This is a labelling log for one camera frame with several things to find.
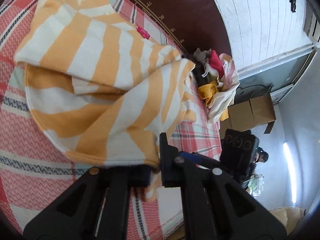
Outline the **red knit garment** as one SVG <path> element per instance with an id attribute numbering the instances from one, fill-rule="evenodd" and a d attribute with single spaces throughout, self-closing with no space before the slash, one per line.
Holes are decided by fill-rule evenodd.
<path id="1" fill-rule="evenodd" d="M 218 72 L 220 78 L 224 76 L 223 64 L 215 50 L 211 51 L 209 65 Z"/>

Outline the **grey checked garment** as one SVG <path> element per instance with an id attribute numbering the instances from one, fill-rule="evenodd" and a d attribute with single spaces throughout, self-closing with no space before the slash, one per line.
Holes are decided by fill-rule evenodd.
<path id="1" fill-rule="evenodd" d="M 203 66 L 205 66 L 211 56 L 211 53 L 211 49 L 201 50 L 200 48 L 197 48 L 193 53 L 193 57 L 195 57 L 197 62 L 200 62 Z"/>

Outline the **right side cardboard boxes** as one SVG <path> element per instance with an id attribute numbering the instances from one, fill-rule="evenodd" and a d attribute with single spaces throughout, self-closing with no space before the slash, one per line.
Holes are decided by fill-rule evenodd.
<path id="1" fill-rule="evenodd" d="M 220 138 L 227 129 L 244 132 L 267 125 L 264 133 L 270 134 L 276 121 L 276 114 L 270 94 L 251 98 L 248 101 L 228 107 L 228 118 L 220 122 Z"/>

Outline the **yellow garment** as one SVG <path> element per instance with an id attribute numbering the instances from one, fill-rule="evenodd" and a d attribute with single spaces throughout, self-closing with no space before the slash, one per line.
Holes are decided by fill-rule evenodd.
<path id="1" fill-rule="evenodd" d="M 229 118 L 230 91 L 224 91 L 223 86 L 217 80 L 200 86 L 197 89 L 197 94 L 208 108 L 207 118 L 209 122 L 214 124 L 218 120 L 224 121 Z"/>

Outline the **red plaid bed sheet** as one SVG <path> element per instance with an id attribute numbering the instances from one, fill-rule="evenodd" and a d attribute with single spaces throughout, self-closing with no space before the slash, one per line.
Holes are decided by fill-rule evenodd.
<path id="1" fill-rule="evenodd" d="M 14 64 L 15 51 L 29 33 L 37 0 L 1 3 L 1 210 L 22 232 L 26 224 L 49 205 L 87 166 L 60 153 L 39 130 L 25 99 L 24 67 Z M 129 0 L 110 0 L 123 18 L 149 31 L 158 43 L 171 38 Z M 198 152 L 219 160 L 219 122 L 207 126 L 206 108 L 195 98 L 197 122 L 182 122 L 170 138 L 179 150 Z M 180 189 L 157 189 L 153 202 L 132 191 L 127 239 L 166 239 L 183 223 Z"/>

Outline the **cream white garment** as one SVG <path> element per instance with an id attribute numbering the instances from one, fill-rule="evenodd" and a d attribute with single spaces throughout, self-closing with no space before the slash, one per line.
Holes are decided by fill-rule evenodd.
<path id="1" fill-rule="evenodd" d="M 236 89 L 240 85 L 238 72 L 231 56 L 223 53 L 219 55 L 219 58 L 223 64 L 224 76 L 222 78 L 219 77 L 218 72 L 209 65 L 209 59 L 206 63 L 206 74 L 210 78 L 210 81 L 217 80 L 223 86 L 224 91 L 230 91 L 231 102 L 229 106 L 231 106 L 234 103 Z"/>

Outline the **orange white striped sweater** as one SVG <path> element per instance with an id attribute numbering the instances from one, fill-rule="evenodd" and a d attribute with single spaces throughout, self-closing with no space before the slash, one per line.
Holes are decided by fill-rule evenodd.
<path id="1" fill-rule="evenodd" d="M 38 0 L 14 62 L 25 66 L 27 105 L 68 159 L 149 165 L 144 199 L 161 186 L 159 135 L 195 121 L 195 64 L 115 12 L 109 0 Z"/>

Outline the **dark brown garment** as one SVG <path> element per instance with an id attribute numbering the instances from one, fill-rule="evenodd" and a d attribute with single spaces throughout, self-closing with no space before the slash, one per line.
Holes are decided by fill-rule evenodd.
<path id="1" fill-rule="evenodd" d="M 201 87 L 203 85 L 206 85 L 208 83 L 210 83 L 208 77 L 203 77 L 204 74 L 204 66 L 202 65 L 201 62 L 197 61 L 197 59 L 195 59 L 195 57 L 191 54 L 188 53 L 184 53 L 182 55 L 183 58 L 189 59 L 190 61 L 192 61 L 193 63 L 195 63 L 195 68 L 192 70 L 193 75 L 195 76 L 195 80 L 197 83 L 198 87 Z"/>

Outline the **dark brown wooden headboard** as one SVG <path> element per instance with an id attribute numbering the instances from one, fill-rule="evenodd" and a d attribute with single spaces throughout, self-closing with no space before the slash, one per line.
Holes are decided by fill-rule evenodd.
<path id="1" fill-rule="evenodd" d="M 228 35 L 214 0 L 130 0 L 186 53 L 213 49 L 231 55 Z"/>

